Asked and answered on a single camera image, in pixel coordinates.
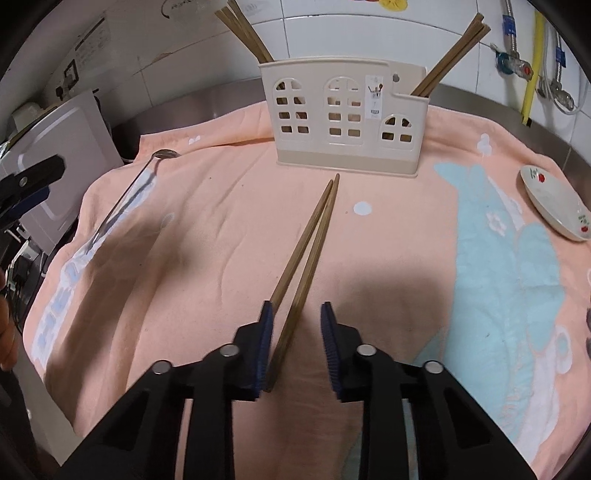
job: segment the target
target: yellow decoration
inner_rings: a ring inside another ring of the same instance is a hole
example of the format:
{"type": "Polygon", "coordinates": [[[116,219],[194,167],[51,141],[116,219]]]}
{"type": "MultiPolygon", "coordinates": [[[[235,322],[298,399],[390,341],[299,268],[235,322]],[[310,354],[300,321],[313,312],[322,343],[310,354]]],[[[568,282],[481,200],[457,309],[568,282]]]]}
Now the yellow decoration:
{"type": "Polygon", "coordinates": [[[379,4],[392,12],[403,12],[408,8],[407,0],[379,0],[379,4]]]}

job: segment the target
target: white dot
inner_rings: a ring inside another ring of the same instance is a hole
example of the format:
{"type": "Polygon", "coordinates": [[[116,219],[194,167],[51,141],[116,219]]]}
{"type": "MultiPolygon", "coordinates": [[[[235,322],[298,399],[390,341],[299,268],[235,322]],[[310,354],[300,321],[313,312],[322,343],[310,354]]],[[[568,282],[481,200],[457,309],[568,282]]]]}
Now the white dot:
{"type": "Polygon", "coordinates": [[[357,202],[353,207],[353,211],[357,215],[365,216],[369,215],[372,212],[371,205],[367,202],[357,202]]]}

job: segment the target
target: white appliance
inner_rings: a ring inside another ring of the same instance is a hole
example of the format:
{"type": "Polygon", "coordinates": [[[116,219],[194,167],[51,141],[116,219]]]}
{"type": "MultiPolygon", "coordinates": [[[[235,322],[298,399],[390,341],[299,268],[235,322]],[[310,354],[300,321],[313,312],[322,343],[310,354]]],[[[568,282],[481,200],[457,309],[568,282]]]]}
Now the white appliance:
{"type": "Polygon", "coordinates": [[[49,198],[21,219],[22,227],[47,254],[78,217],[82,197],[101,175],[123,165],[90,91],[60,105],[0,160],[0,179],[25,170],[52,155],[66,162],[49,198]]]}

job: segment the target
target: wooden chopstick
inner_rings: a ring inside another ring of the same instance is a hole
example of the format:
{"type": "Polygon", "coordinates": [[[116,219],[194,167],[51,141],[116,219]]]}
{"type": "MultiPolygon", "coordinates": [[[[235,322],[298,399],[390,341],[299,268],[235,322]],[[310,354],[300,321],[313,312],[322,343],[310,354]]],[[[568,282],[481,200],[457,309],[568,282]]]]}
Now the wooden chopstick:
{"type": "Polygon", "coordinates": [[[488,25],[483,25],[482,28],[479,30],[479,32],[476,34],[476,36],[473,37],[458,52],[458,54],[451,60],[451,62],[449,64],[447,64],[446,67],[439,72],[439,74],[433,79],[433,81],[421,92],[420,96],[422,96],[422,97],[430,96],[431,93],[433,92],[433,90],[435,89],[435,87],[437,85],[439,85],[439,83],[445,77],[445,75],[447,75],[449,73],[449,71],[452,68],[454,68],[454,66],[457,65],[458,62],[468,54],[468,52],[471,51],[471,49],[473,49],[476,45],[478,45],[478,42],[480,42],[480,40],[482,40],[484,38],[484,36],[487,35],[487,33],[490,31],[491,31],[491,28],[488,25]]]}
{"type": "Polygon", "coordinates": [[[240,23],[238,23],[238,20],[228,7],[217,10],[215,15],[230,29],[234,35],[236,35],[238,40],[240,40],[244,46],[250,50],[259,63],[266,62],[263,53],[257,49],[254,40],[252,40],[250,36],[242,29],[240,23]]]}
{"type": "Polygon", "coordinates": [[[281,301],[285,296],[285,292],[287,291],[291,279],[296,273],[297,266],[300,264],[301,258],[304,256],[306,247],[308,246],[310,238],[312,238],[312,234],[314,233],[316,225],[318,224],[318,220],[320,220],[320,216],[324,211],[324,206],[326,205],[326,200],[329,197],[332,185],[333,181],[331,180],[324,189],[324,193],[322,194],[322,197],[320,197],[318,205],[316,205],[316,208],[314,209],[314,212],[312,213],[310,220],[308,220],[308,224],[306,225],[306,228],[304,228],[304,231],[302,232],[300,239],[298,240],[297,245],[295,246],[294,251],[291,254],[291,257],[287,262],[287,265],[285,266],[285,270],[283,271],[283,274],[281,275],[281,278],[279,279],[279,282],[277,283],[277,286],[273,291],[273,295],[271,295],[273,314],[275,314],[279,309],[279,305],[281,304],[281,301]]]}
{"type": "Polygon", "coordinates": [[[306,303],[306,298],[308,296],[308,292],[310,291],[312,279],[314,278],[314,272],[318,266],[320,252],[322,251],[322,246],[324,245],[324,239],[326,239],[326,232],[329,228],[330,217],[332,215],[333,208],[335,207],[336,194],[339,189],[339,179],[340,175],[337,173],[335,181],[332,184],[332,188],[330,189],[328,203],[326,204],[326,208],[322,214],[322,220],[320,220],[320,225],[318,226],[318,232],[314,237],[314,243],[312,243],[310,256],[308,257],[306,266],[304,267],[304,272],[302,273],[300,283],[297,286],[297,291],[295,292],[295,297],[291,304],[290,311],[287,314],[287,319],[285,320],[285,325],[283,326],[279,341],[277,342],[277,347],[275,347],[275,351],[273,352],[273,357],[271,358],[271,363],[269,364],[269,369],[267,372],[267,384],[265,386],[266,392],[273,390],[273,387],[279,378],[281,366],[283,365],[285,355],[293,339],[294,332],[296,331],[296,326],[300,320],[304,303],[306,303]]]}
{"type": "Polygon", "coordinates": [[[266,62],[263,62],[263,63],[273,61],[273,57],[271,56],[271,54],[267,50],[267,47],[262,42],[261,38],[256,33],[255,29],[252,28],[251,23],[246,19],[246,17],[244,16],[244,13],[242,13],[242,10],[240,10],[240,6],[236,2],[236,0],[228,0],[228,5],[234,11],[236,18],[238,19],[238,23],[240,23],[240,25],[242,26],[242,29],[246,32],[246,34],[248,36],[250,36],[254,40],[257,47],[263,53],[263,57],[266,60],[266,62]]]}
{"type": "Polygon", "coordinates": [[[473,28],[475,25],[481,24],[483,20],[484,20],[484,15],[482,15],[481,13],[476,14],[474,16],[474,18],[472,19],[472,21],[470,22],[470,25],[468,25],[468,28],[466,29],[464,34],[468,33],[468,30],[473,28]]]}
{"type": "Polygon", "coordinates": [[[454,46],[443,56],[443,58],[433,67],[433,69],[427,74],[423,81],[413,90],[411,95],[426,96],[424,94],[424,91],[434,82],[435,78],[439,77],[441,79],[445,75],[441,75],[443,71],[446,71],[447,73],[449,72],[449,70],[451,70],[451,67],[449,67],[449,65],[454,61],[454,59],[457,58],[460,52],[465,50],[465,47],[481,31],[483,26],[482,18],[484,18],[482,14],[476,14],[470,25],[468,25],[468,28],[466,29],[464,34],[459,38],[459,40],[454,44],[454,46]]]}

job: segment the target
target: white flower pattern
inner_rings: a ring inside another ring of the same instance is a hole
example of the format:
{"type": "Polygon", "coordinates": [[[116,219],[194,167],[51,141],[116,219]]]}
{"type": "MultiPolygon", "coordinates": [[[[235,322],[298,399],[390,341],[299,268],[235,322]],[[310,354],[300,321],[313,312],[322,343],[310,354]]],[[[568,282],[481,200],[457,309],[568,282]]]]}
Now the white flower pattern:
{"type": "Polygon", "coordinates": [[[507,226],[503,223],[498,213],[487,212],[486,218],[488,218],[488,226],[493,232],[498,233],[500,236],[505,236],[507,226]]]}

